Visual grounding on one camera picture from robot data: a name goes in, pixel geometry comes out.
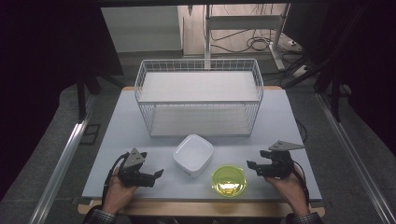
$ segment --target black curtain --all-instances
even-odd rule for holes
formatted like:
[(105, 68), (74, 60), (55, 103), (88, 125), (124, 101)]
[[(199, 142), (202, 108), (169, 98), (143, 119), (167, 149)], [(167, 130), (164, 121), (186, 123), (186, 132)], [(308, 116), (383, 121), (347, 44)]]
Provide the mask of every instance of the black curtain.
[(122, 70), (99, 7), (2, 1), (0, 22), (3, 198), (77, 73), (121, 76)]

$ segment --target wire basket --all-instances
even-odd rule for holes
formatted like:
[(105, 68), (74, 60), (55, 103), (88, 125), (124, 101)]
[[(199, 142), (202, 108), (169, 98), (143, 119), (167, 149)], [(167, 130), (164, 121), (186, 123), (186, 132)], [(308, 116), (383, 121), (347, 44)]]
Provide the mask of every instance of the wire basket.
[(145, 60), (134, 93), (151, 136), (249, 136), (263, 85), (254, 59)]

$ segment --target wooden table edge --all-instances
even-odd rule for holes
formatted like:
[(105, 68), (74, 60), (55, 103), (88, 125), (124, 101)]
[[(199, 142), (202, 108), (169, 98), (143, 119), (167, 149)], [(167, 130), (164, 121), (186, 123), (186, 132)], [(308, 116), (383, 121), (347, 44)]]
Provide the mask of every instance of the wooden table edge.
[[(78, 212), (87, 214), (90, 209), (101, 204), (92, 200), (91, 204), (79, 204)], [(323, 217), (324, 207), (309, 207)], [(134, 201), (120, 212), (128, 216), (151, 217), (285, 217), (292, 213), (287, 203), (219, 203), (219, 202), (154, 202)]]

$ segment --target sleeve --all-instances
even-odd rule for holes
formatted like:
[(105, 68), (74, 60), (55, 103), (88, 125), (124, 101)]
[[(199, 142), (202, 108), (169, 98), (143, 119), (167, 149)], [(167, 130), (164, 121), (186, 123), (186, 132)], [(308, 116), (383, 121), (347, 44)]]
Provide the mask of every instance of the sleeve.
[(116, 216), (104, 212), (100, 209), (92, 209), (84, 219), (83, 224), (114, 224)]
[(295, 217), (293, 214), (289, 214), (286, 220), (291, 224), (323, 224), (323, 220), (316, 212), (304, 217)]

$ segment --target metal rail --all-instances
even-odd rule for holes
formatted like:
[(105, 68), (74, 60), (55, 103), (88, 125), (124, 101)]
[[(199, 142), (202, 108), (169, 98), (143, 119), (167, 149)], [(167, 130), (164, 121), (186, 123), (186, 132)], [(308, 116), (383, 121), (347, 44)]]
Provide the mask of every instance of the metal rail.
[(29, 223), (44, 223), (47, 215), (50, 211), (53, 201), (55, 200), (56, 194), (62, 182), (64, 181), (64, 175), (73, 159), (74, 153), (78, 146), (79, 140), (84, 133), (84, 130), (91, 118), (92, 109), (96, 101), (96, 96), (91, 95), (87, 102), (87, 115), (81, 123), (77, 123), (69, 140), (64, 148), (64, 152), (59, 159), (52, 176), (49, 179), (49, 183), (44, 189), (41, 195), (40, 201), (38, 202), (35, 211), (33, 212)]
[(349, 158), (352, 167), (355, 169), (358, 178), (361, 180), (361, 183), (366, 190), (370, 200), (372, 201), (376, 212), (379, 214), (383, 223), (387, 224), (395, 224), (396, 219), (394, 214), (389, 208), (389, 204), (382, 194), (380, 188), (375, 183), (370, 173), (367, 171), (361, 157), (359, 156), (356, 148), (353, 146), (350, 141), (347, 132), (344, 130), (341, 122), (337, 122), (335, 117), (332, 115), (332, 111), (330, 110), (330, 104), (327, 101), (324, 93), (317, 93), (318, 100), (330, 122), (332, 128), (334, 129), (337, 137), (346, 152), (346, 155)]

